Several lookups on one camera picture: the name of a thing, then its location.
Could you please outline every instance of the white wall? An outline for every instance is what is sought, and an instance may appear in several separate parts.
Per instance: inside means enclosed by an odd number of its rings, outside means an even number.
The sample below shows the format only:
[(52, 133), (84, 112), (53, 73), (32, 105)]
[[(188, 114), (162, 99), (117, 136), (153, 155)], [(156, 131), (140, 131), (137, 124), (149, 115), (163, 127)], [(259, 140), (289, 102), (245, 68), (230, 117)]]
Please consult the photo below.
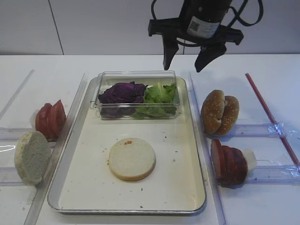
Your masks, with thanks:
[[(148, 37), (152, 0), (50, 0), (65, 54), (162, 54), (160, 36)], [(300, 0), (263, 0), (264, 18), (227, 53), (300, 53)], [(183, 0), (158, 0), (158, 18), (177, 17)], [(233, 0), (238, 8), (242, 0)], [(254, 22), (257, 0), (242, 18)], [(230, 11), (224, 24), (233, 14)], [(0, 0), (0, 54), (61, 54), (48, 0)], [(198, 54), (198, 48), (185, 48)]]
[(0, 0), (0, 54), (62, 54), (48, 0)]
[[(51, 0), (64, 53), (163, 54), (161, 36), (148, 36), (151, 2)], [(157, 18), (178, 17), (182, 4), (183, 0), (157, 1)]]

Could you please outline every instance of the black cable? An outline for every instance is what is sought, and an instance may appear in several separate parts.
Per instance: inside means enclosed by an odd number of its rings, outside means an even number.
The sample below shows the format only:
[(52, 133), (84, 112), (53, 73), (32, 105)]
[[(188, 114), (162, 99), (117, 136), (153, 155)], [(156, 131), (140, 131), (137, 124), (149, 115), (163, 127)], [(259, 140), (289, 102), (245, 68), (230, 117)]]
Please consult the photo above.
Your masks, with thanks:
[(154, 20), (156, 20), (156, 16), (155, 16), (155, 12), (154, 12), (154, 5), (156, 3), (157, 0), (153, 0), (151, 3), (151, 14)]
[(244, 10), (248, 0), (244, 0), (242, 6), (240, 7), (239, 11), (237, 12), (237, 10), (234, 8), (234, 7), (231, 7), (231, 10), (233, 11), (234, 13), (234, 18), (233, 20), (228, 24), (227, 27), (231, 27), (236, 21), (239, 21), (240, 24), (242, 24), (243, 26), (245, 27), (251, 27), (257, 23), (259, 23), (262, 18), (263, 18), (263, 0), (257, 0), (258, 1), (258, 5), (259, 5), (259, 16), (258, 16), (258, 19), (255, 23), (248, 23), (246, 21), (244, 21), (241, 17), (240, 17), (240, 14), (241, 12)]
[[(245, 6), (247, 5), (248, 0), (244, 0), (244, 2), (242, 3), (239, 11), (237, 12), (237, 14), (234, 14), (234, 18), (231, 20), (231, 22), (227, 25), (228, 28), (232, 27), (232, 25), (238, 20), (238, 16), (240, 16), (240, 14), (243, 12)], [(229, 8), (231, 8), (233, 11), (236, 11), (236, 9), (232, 6), (230, 6)]]

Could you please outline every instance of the qr code label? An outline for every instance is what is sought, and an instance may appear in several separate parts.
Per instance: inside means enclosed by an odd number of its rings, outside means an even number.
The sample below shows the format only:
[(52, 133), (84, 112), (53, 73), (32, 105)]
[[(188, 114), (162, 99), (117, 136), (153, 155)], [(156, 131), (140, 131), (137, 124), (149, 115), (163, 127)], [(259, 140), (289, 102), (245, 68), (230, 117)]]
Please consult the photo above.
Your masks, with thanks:
[(205, 22), (193, 16), (187, 33), (196, 37), (211, 38), (214, 36), (219, 25), (219, 22)]
[(191, 25), (190, 25), (189, 27), (190, 27), (190, 29), (192, 29), (192, 30), (194, 30), (194, 31), (198, 31), (199, 24), (196, 23), (196, 22), (194, 22), (194, 21), (192, 21), (192, 22), (191, 22)]

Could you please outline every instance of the sesame seed bun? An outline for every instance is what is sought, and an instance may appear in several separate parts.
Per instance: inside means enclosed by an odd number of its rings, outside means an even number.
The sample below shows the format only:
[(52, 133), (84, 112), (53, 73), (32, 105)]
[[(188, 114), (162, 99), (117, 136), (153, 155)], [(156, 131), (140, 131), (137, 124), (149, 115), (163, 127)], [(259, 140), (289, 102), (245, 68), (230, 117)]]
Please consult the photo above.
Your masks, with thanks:
[(206, 97), (201, 108), (201, 117), (205, 133), (212, 135), (220, 128), (224, 106), (225, 97), (222, 90), (213, 90)]
[(226, 135), (234, 126), (240, 111), (239, 101), (236, 97), (225, 96), (225, 107), (221, 119), (221, 126), (216, 131), (216, 135)]

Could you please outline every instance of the clear plastic box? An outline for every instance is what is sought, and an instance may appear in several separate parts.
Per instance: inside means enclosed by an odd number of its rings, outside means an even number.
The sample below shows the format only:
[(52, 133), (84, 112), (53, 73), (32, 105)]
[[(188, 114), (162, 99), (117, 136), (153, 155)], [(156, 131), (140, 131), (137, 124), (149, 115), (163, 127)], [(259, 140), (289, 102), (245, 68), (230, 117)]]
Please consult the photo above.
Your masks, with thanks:
[[(98, 76), (99, 88), (94, 106), (98, 108), (100, 118), (110, 119), (172, 119), (179, 113), (179, 94), (174, 71), (133, 71), (133, 72), (103, 72)], [(148, 88), (155, 85), (161, 87), (165, 94), (165, 86), (174, 85), (172, 94), (169, 98), (170, 103), (121, 103), (104, 104), (99, 100), (99, 95), (117, 83), (144, 84), (146, 86), (145, 94)]]

